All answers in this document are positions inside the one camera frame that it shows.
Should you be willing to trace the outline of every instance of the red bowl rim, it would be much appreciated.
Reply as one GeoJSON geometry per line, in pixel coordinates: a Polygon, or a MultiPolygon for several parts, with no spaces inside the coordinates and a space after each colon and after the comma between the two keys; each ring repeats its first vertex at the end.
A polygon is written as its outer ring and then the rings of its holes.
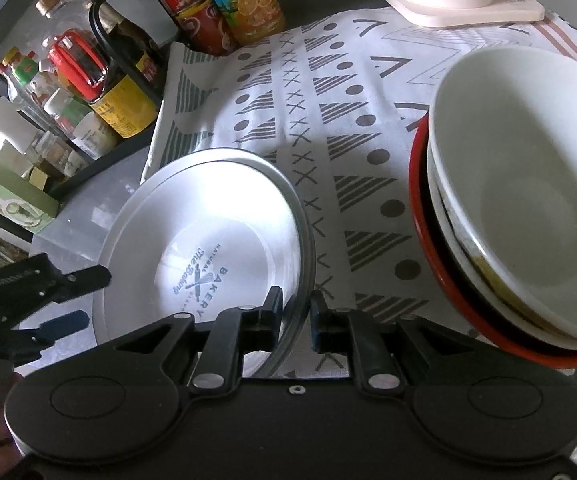
{"type": "Polygon", "coordinates": [[[526,346],[519,344],[517,341],[500,332],[489,320],[485,319],[473,307],[470,301],[467,300],[459,286],[457,286],[447,269],[447,264],[438,253],[429,229],[429,224],[425,218],[424,204],[422,202],[422,182],[427,180],[423,168],[425,168],[428,141],[429,116],[427,114],[420,121],[415,139],[413,140],[413,148],[409,162],[409,197],[415,229],[420,239],[422,250],[436,279],[440,282],[444,294],[471,325],[502,350],[552,368],[577,368],[577,351],[569,351],[569,353],[564,351],[565,355],[555,356],[536,351],[535,349],[526,348],[526,346]]]}

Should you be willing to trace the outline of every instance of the stacked bowls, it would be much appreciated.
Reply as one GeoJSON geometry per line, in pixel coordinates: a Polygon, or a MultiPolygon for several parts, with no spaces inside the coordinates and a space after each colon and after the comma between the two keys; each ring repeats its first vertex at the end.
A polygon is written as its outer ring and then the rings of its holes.
{"type": "Polygon", "coordinates": [[[484,336],[577,367],[577,62],[476,51],[438,89],[410,168],[422,246],[484,336]]]}

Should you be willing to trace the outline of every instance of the patterned cloth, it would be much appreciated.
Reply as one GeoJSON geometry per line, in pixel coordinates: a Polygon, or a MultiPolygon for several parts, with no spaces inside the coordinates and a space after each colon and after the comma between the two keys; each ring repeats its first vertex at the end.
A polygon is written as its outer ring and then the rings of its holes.
{"type": "MultiPolygon", "coordinates": [[[[407,211],[408,162],[446,71],[476,48],[509,44],[577,60],[577,31],[549,13],[536,24],[430,30],[390,7],[350,10],[227,58],[174,44],[143,177],[194,150],[258,153],[303,200],[316,287],[329,306],[359,308],[380,322],[416,314],[478,337],[425,261],[407,211]]],[[[307,329],[280,375],[346,374],[344,358],[310,350],[307,329]]]]}

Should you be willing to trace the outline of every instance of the cork stopper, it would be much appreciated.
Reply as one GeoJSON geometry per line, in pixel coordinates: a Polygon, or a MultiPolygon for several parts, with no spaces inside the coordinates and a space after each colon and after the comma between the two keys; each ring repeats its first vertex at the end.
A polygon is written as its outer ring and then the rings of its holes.
{"type": "Polygon", "coordinates": [[[46,16],[47,12],[50,12],[53,7],[55,7],[62,0],[39,0],[35,4],[35,8],[40,12],[42,16],[46,16]]]}

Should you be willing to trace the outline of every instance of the white plate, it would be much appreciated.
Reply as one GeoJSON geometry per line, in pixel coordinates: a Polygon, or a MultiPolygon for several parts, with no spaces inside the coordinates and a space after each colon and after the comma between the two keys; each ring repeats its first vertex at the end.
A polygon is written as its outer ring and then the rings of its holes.
{"type": "Polygon", "coordinates": [[[440,191],[438,189],[437,181],[437,169],[435,167],[435,160],[433,159],[433,152],[429,146],[427,150],[427,176],[429,181],[429,191],[431,192],[431,201],[433,202],[433,209],[435,211],[435,216],[438,219],[438,224],[440,225],[440,230],[444,240],[446,241],[449,249],[451,250],[451,255],[456,261],[460,270],[466,275],[469,282],[476,288],[476,290],[482,295],[490,306],[492,306],[499,314],[501,314],[504,319],[515,325],[517,328],[522,330],[524,333],[548,343],[559,348],[565,348],[568,350],[577,351],[577,339],[568,338],[556,334],[552,334],[542,330],[540,327],[533,325],[533,323],[528,322],[522,316],[518,315],[513,309],[511,309],[507,304],[505,304],[500,298],[498,298],[494,291],[489,288],[485,281],[480,277],[479,273],[473,267],[469,258],[463,251],[457,237],[447,216],[447,212],[444,209],[444,204],[440,196],[440,191]]]}
{"type": "MultiPolygon", "coordinates": [[[[273,353],[276,367],[299,333],[313,288],[309,227],[289,181],[252,153],[218,148],[175,161],[137,190],[104,242],[100,264],[112,281],[94,295],[97,342],[178,312],[211,321],[227,308],[261,305],[281,286],[284,306],[293,302],[273,353]]],[[[245,375],[267,358],[247,355],[245,375]]]]}

